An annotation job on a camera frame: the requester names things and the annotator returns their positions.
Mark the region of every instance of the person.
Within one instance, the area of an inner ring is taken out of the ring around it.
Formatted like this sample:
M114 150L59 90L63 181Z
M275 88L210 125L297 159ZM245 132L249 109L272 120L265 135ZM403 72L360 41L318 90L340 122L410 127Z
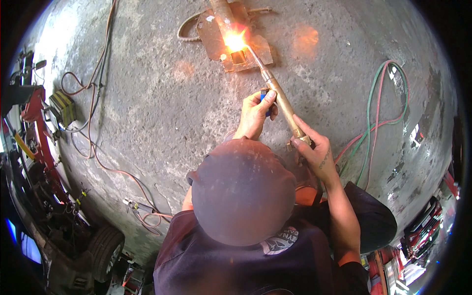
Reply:
M395 218L354 184L343 189L329 139L294 115L315 147L291 141L326 190L326 201L313 201L321 187L297 182L257 141L269 108L272 120L278 114L276 96L244 99L233 137L187 174L155 264L156 294L369 293L360 254L391 242Z

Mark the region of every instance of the concrete floor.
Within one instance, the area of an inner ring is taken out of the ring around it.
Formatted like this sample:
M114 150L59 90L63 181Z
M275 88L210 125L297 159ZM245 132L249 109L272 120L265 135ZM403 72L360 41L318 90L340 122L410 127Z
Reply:
M244 3L274 8L255 19L255 33L269 42L273 72L294 110L330 138L334 155L365 130L367 96L380 64L395 59L404 67L410 105L403 122L379 129L368 189L395 214L399 237L437 188L451 154L456 94L426 22L407 0ZM100 160L136 175L155 205L172 214L179 212L189 187L186 173L237 127L242 99L263 86L257 70L225 73L219 62L207 58L200 42L176 38L179 25L207 6L204 0L118 0L105 87L93 120ZM60 88L67 71L88 81L103 48L109 8L110 1L55 0L32 27L24 45L34 48L35 60L48 61L38 71L47 96ZM76 85L68 79L65 87L71 91ZM88 115L90 95L74 97L76 126ZM380 118L396 118L403 103L403 88L386 79ZM410 139L417 124L424 136L420 147ZM292 159L284 148L289 137L280 116L266 122L261 141ZM77 137L76 142L85 152L86 141ZM364 144L343 182L357 179L365 149ZM90 189L84 210L91 216L101 213L120 228L125 251L138 263L153 263L163 237L149 234L122 203L125 197L144 202L135 183L84 160L70 138L56 150L70 187ZM167 228L165 222L159 226L162 232Z

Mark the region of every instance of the rusty steel plate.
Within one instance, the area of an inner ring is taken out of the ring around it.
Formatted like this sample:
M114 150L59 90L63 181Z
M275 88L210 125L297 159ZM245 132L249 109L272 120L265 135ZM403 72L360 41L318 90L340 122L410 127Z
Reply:
M245 26L248 25L247 12L240 2L231 3L235 20ZM234 64L231 58L231 52L223 41L223 36L219 30L218 24L214 18L213 10L209 9L198 18L197 31L207 55L212 60L221 60L225 72L239 72L253 67L258 67L254 57L246 48L243 49L246 63ZM272 55L270 54L269 44L260 35L250 35L248 44L254 49L256 54L261 58L266 65L273 63Z

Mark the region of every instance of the flame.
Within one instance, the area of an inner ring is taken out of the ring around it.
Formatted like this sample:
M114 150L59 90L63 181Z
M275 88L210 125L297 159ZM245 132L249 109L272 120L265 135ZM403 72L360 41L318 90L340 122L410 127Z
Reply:
M240 34L232 33L224 38L225 45L228 46L231 53L240 51L246 46L243 40L243 36L246 31L247 28L245 28Z

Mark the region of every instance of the shirt logo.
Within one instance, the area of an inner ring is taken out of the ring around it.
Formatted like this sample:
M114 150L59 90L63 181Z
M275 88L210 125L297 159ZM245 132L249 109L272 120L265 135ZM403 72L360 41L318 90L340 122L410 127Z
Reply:
M275 255L290 248L297 239L298 230L294 227L287 227L260 244L265 255Z

